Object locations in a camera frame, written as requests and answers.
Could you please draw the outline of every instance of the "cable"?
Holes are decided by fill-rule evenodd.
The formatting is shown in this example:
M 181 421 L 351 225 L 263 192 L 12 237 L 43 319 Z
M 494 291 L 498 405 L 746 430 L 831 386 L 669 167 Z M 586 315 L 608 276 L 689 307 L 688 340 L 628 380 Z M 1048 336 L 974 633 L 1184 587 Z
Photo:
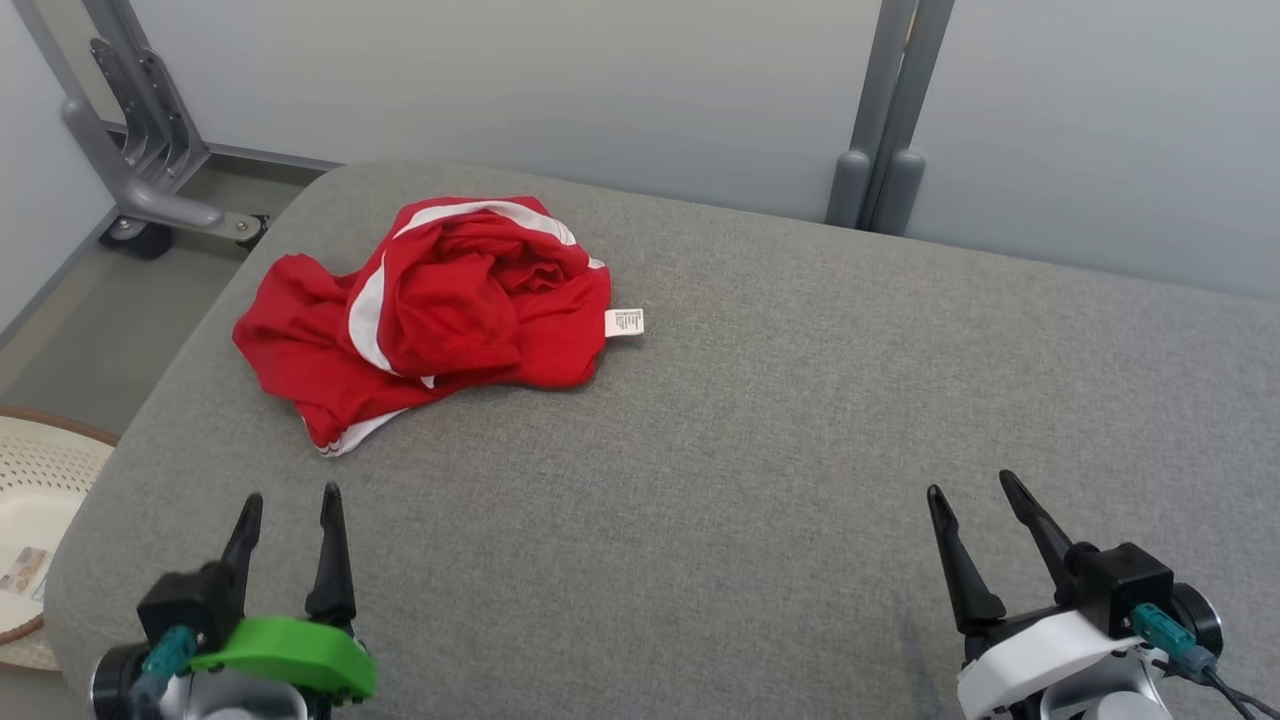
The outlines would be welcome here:
M 1183 673 L 1178 667 L 1175 667 L 1175 666 L 1165 662 L 1164 660 L 1153 660 L 1151 664 L 1153 666 L 1158 667 L 1160 670 L 1164 670 L 1169 675 L 1174 675 L 1175 678 L 1181 678 L 1184 680 L 1190 680 L 1190 678 L 1188 678 L 1185 673 Z M 1213 687 L 1208 682 L 1197 683 L 1197 684 L 1198 685 L 1204 685 L 1204 687 Z M 1230 685 L 1228 685 L 1228 689 L 1231 691 L 1231 693 L 1235 694 L 1235 697 L 1238 697 L 1240 700 L 1240 702 L 1243 702 L 1245 705 L 1252 705 L 1253 707 L 1258 708 L 1258 712 L 1266 715 L 1267 717 L 1271 717 L 1272 720 L 1280 720 L 1280 710 L 1276 710 L 1275 707 L 1271 707 L 1270 705 L 1262 702 L 1261 700 L 1251 696 L 1249 693 L 1247 693 L 1244 691 L 1235 689 L 1235 688 L 1233 688 Z
M 1206 667 L 1203 673 L 1204 673 L 1204 679 L 1208 680 L 1208 683 L 1213 685 L 1217 689 L 1217 692 L 1222 693 L 1222 697 L 1225 697 L 1226 701 L 1231 703 L 1231 707 L 1234 707 L 1235 711 L 1240 714 L 1240 717 L 1249 717 L 1251 720 L 1257 720 L 1257 716 L 1249 712 L 1248 707 L 1244 707 L 1244 703 L 1240 702 L 1240 698 L 1238 698 L 1235 693 L 1231 692 L 1231 688 L 1229 688 L 1226 683 L 1222 682 L 1222 678 L 1217 676 L 1217 670 L 1211 670 Z

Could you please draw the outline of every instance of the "white stripe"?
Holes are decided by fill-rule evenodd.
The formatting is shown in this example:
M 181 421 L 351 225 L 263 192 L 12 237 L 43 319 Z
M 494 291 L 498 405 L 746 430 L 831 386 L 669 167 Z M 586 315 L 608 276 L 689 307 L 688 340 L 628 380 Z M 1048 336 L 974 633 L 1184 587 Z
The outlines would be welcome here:
M 351 336 L 351 345 L 356 346 L 356 352 L 366 363 L 394 375 L 397 373 L 392 369 L 392 361 L 383 355 L 383 348 L 378 345 L 378 323 L 383 315 L 383 296 L 387 292 L 384 260 L 385 255 L 379 258 L 378 269 L 356 293 L 356 300 L 351 304 L 351 315 L 347 316 L 347 334 Z
M 556 218 L 548 218 L 541 213 L 530 210 L 518 202 L 507 202 L 504 200 L 477 200 L 475 202 L 424 208 L 417 213 L 413 213 L 413 217 L 408 219 L 408 223 L 406 223 L 394 237 L 399 237 L 413 228 L 420 228 L 442 218 L 466 215 L 467 213 L 476 213 L 479 210 L 489 210 L 497 215 L 502 215 L 503 218 L 509 218 L 525 229 L 544 232 L 554 236 L 561 245 L 577 245 L 577 241 L 573 238 L 573 233 L 568 232 L 564 223 L 557 220 Z
M 352 423 L 349 428 L 342 432 L 342 437 L 338 438 L 338 442 L 332 442 L 328 447 L 320 447 L 320 455 L 324 455 L 325 457 L 337 457 L 356 450 L 356 446 L 360 445 L 361 441 L 404 410 L 408 410 L 408 407 L 403 410 L 393 410 L 385 415 L 379 415 L 358 423 Z

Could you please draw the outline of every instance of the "white wall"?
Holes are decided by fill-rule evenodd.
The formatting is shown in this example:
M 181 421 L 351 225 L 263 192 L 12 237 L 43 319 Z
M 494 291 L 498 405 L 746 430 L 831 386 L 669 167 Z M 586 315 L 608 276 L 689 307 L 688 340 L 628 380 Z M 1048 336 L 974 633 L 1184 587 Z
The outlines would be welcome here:
M 906 234 L 1280 297 L 1280 3 L 957 0 Z
M 111 209 L 63 127 L 65 99 L 13 4 L 0 0 L 0 332 Z
M 819 219 L 879 0 L 133 0 L 207 142 Z

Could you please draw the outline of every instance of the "gray fabric surface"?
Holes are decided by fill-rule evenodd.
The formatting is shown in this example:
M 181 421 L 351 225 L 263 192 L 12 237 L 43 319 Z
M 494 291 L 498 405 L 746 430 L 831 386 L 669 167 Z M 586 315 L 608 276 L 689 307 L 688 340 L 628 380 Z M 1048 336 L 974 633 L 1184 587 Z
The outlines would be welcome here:
M 613 270 L 643 338 L 572 392 L 468 389 L 348 456 L 310 447 L 229 341 L 268 265 L 356 269 L 406 202 L 530 193 Z M 1051 585 L 1000 492 L 1138 542 L 1280 647 L 1280 305 L 495 170 L 347 167 L 279 219 L 124 436 L 58 553 L 83 683 L 133 606 L 266 497 L 250 614 L 301 614 L 343 487 L 379 697 L 352 717 L 956 716 L 924 488 L 1011 611 Z M 1176 714 L 1221 698 L 1167 683 Z M 1270 697 L 1268 700 L 1280 700 Z

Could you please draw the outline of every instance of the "teal connector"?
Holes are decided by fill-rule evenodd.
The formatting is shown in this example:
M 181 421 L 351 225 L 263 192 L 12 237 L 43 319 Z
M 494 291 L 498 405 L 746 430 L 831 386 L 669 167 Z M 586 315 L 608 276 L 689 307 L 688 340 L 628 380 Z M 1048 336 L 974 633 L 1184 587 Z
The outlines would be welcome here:
M 169 689 L 169 680 L 184 671 L 195 656 L 196 634 L 191 628 L 184 625 L 169 628 L 142 662 L 142 675 L 129 688 L 133 707 L 155 707 Z
M 1144 602 L 1133 611 L 1133 632 L 1143 639 L 1178 659 L 1196 647 L 1196 635 L 1165 614 L 1164 610 Z
M 1192 680 L 1203 682 L 1204 670 L 1217 667 L 1217 657 L 1197 644 L 1196 635 L 1190 630 L 1179 625 L 1176 620 L 1155 605 L 1149 602 L 1139 605 L 1129 619 L 1133 623 L 1134 633 L 1167 652 L 1169 660 L 1187 673 Z

